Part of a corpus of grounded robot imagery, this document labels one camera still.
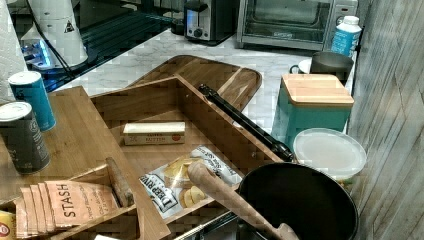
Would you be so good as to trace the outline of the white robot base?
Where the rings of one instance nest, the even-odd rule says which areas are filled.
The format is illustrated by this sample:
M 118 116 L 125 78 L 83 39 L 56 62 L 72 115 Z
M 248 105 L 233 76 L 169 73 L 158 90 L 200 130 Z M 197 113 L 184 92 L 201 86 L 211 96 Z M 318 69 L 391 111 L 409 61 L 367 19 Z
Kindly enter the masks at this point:
M 33 26 L 21 38 L 34 68 L 74 67 L 88 59 L 76 24 L 72 0 L 27 0 Z

